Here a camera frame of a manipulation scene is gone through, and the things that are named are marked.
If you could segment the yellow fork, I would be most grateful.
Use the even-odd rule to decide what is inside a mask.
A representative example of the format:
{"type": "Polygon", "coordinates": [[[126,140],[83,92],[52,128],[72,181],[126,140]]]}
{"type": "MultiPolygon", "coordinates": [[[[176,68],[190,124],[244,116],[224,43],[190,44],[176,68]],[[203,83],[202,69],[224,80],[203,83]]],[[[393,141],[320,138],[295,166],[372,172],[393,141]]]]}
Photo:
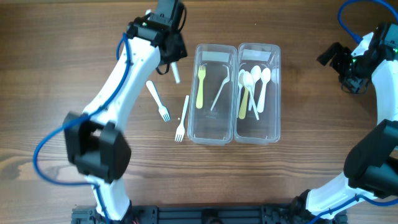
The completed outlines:
{"type": "Polygon", "coordinates": [[[198,92],[197,92],[197,100],[196,100],[196,108],[203,108],[203,82],[206,77],[206,65],[200,65],[198,68],[198,92]]]}

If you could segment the white spoon lone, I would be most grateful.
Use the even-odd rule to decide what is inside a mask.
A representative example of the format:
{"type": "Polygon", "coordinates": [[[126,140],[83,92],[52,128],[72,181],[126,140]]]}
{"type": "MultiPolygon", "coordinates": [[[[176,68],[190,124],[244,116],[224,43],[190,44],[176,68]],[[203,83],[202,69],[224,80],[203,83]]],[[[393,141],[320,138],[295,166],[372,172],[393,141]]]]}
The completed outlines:
{"type": "Polygon", "coordinates": [[[238,75],[238,101],[237,101],[237,107],[239,107],[240,100],[241,100],[241,90],[243,88],[242,78],[243,78],[244,73],[245,73],[245,70],[241,69],[239,71],[239,75],[238,75]]]}

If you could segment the white spoon top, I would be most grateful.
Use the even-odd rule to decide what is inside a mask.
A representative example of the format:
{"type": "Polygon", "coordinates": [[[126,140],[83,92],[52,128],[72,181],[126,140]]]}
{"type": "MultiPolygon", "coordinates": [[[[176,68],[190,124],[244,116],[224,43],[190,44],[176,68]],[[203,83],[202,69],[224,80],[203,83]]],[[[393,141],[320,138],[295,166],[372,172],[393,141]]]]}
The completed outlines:
{"type": "MultiPolygon", "coordinates": [[[[254,86],[252,88],[252,92],[253,92],[253,95],[255,96],[255,94],[256,94],[256,92],[255,92],[256,83],[257,83],[257,81],[260,80],[260,76],[261,76],[261,68],[260,68],[260,66],[255,65],[251,69],[251,75],[252,75],[252,78],[253,78],[253,81],[254,81],[254,86]]],[[[251,100],[249,100],[249,109],[248,109],[249,111],[252,110],[252,106],[253,106],[253,104],[252,104],[251,100]]]]}

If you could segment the clear plastic container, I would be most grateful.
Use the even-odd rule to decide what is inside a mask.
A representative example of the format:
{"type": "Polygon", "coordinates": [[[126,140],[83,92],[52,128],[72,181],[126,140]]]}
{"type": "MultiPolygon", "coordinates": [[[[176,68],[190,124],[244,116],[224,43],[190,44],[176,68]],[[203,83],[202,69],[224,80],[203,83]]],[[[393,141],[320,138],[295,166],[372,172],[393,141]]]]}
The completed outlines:
{"type": "MultiPolygon", "coordinates": [[[[281,51],[279,46],[273,44],[242,43],[238,49],[238,75],[241,69],[251,73],[251,69],[258,65],[261,72],[265,68],[271,70],[271,80],[267,84],[264,111],[259,114],[259,120],[253,110],[249,111],[250,94],[246,117],[238,118],[239,108],[244,95],[244,86],[241,90],[239,107],[236,106],[236,119],[234,124],[234,138],[237,142],[245,144],[270,144],[277,142],[281,135],[281,51]]],[[[259,100],[262,88],[261,78],[256,83],[254,101],[259,100]]],[[[238,89],[236,90],[236,102],[238,101],[238,89]]]]}
{"type": "Polygon", "coordinates": [[[192,90],[188,119],[188,138],[197,144],[225,145],[233,138],[234,123],[234,87],[236,78],[237,49],[230,45],[200,44],[196,47],[193,61],[192,90]],[[196,108],[198,92],[198,68],[206,65],[206,77],[203,82],[203,108],[196,108]],[[223,87],[214,110],[213,100],[218,92],[222,78],[216,73],[229,67],[230,81],[223,87]]]}

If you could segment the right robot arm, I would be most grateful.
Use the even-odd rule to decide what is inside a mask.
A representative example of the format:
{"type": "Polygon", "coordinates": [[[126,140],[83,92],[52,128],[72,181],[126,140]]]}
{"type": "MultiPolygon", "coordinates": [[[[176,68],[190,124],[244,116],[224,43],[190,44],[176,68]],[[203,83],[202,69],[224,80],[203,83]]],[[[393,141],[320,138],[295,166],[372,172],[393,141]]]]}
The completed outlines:
{"type": "Polygon", "coordinates": [[[339,74],[350,93],[372,83],[377,98],[377,125],[352,150],[341,174],[306,190],[289,207],[291,223],[332,220],[366,201],[378,207],[397,204],[397,23],[383,22],[354,50],[335,42],[318,58],[339,74]]]}

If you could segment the light blue fork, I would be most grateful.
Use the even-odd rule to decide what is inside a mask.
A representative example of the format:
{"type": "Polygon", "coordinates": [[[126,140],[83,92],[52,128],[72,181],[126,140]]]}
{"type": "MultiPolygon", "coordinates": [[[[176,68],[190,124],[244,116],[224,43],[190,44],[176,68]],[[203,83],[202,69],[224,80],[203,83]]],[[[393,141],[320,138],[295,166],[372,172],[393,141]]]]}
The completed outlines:
{"type": "Polygon", "coordinates": [[[172,72],[173,72],[173,75],[174,75],[175,82],[176,82],[176,84],[179,84],[180,83],[180,75],[179,75],[177,63],[176,62],[172,62],[170,64],[170,66],[172,67],[172,72]]]}

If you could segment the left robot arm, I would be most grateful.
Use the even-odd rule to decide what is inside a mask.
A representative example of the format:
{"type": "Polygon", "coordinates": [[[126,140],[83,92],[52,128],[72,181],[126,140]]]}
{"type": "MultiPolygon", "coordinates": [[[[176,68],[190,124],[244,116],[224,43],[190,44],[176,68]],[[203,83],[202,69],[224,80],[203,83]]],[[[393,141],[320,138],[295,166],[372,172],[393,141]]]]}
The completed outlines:
{"type": "Polygon", "coordinates": [[[97,201],[93,223],[137,223],[123,174],[131,149],[123,136],[132,107],[153,71],[166,65],[180,81],[177,62],[187,56],[181,35],[187,10],[179,0],[159,1],[128,24],[117,64],[82,114],[64,119],[68,160],[92,183],[97,201]]]}

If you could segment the yellow-green spoon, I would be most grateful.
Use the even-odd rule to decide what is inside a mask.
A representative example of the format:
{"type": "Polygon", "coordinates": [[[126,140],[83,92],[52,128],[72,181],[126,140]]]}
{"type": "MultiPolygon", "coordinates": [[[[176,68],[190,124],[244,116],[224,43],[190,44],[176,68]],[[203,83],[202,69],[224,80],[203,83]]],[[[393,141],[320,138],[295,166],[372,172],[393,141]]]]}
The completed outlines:
{"type": "Polygon", "coordinates": [[[239,108],[238,118],[244,119],[246,117],[247,105],[248,105],[248,94],[249,91],[246,87],[244,87],[244,95],[241,101],[241,106],[239,108]]]}

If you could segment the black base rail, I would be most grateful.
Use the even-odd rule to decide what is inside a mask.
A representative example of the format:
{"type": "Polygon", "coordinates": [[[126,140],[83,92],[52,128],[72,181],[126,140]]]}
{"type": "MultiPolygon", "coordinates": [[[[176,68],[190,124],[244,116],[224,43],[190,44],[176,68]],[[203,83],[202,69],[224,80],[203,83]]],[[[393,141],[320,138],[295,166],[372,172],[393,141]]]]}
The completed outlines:
{"type": "Polygon", "coordinates": [[[157,207],[130,206],[120,223],[140,224],[209,224],[253,223],[282,224],[308,223],[310,217],[289,212],[287,204],[265,204],[242,207],[157,207]]]}

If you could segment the white fork pile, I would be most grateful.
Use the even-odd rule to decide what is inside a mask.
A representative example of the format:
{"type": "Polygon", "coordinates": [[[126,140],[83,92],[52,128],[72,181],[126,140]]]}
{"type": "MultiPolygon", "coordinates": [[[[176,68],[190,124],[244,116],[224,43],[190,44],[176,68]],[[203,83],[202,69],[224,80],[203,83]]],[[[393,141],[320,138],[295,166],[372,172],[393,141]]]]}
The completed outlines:
{"type": "Polygon", "coordinates": [[[154,83],[152,81],[148,80],[148,81],[146,81],[146,86],[147,86],[149,92],[151,93],[151,95],[153,96],[155,102],[157,103],[157,106],[159,107],[159,114],[161,115],[162,119],[165,122],[170,121],[169,112],[168,112],[167,108],[162,104],[154,83]]]}

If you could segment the white spoon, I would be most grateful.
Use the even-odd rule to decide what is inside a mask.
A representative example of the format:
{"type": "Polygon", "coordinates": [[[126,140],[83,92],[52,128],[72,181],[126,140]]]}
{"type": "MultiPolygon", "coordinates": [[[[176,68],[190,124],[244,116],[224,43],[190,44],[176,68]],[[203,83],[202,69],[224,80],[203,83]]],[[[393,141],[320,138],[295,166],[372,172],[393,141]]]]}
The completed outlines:
{"type": "MultiPolygon", "coordinates": [[[[260,68],[260,66],[255,65],[251,69],[251,75],[252,75],[252,78],[253,78],[253,81],[254,81],[254,86],[252,88],[252,92],[253,92],[253,95],[255,96],[255,94],[256,94],[256,92],[255,92],[256,83],[257,83],[257,81],[260,80],[260,76],[261,76],[261,68],[260,68]]],[[[252,110],[252,106],[253,106],[253,104],[252,104],[251,100],[249,100],[249,109],[248,109],[249,111],[252,110]]]]}
{"type": "Polygon", "coordinates": [[[251,97],[251,103],[252,103],[252,110],[256,116],[256,119],[259,120],[259,114],[256,109],[256,103],[254,101],[254,80],[252,78],[252,75],[249,72],[245,72],[243,75],[243,83],[244,86],[248,89],[250,97],[251,97]]]}
{"type": "Polygon", "coordinates": [[[265,68],[261,72],[262,88],[259,95],[259,100],[257,102],[257,112],[262,113],[264,111],[265,99],[266,99],[266,88],[268,82],[271,80],[271,70],[270,68],[265,68]]]}

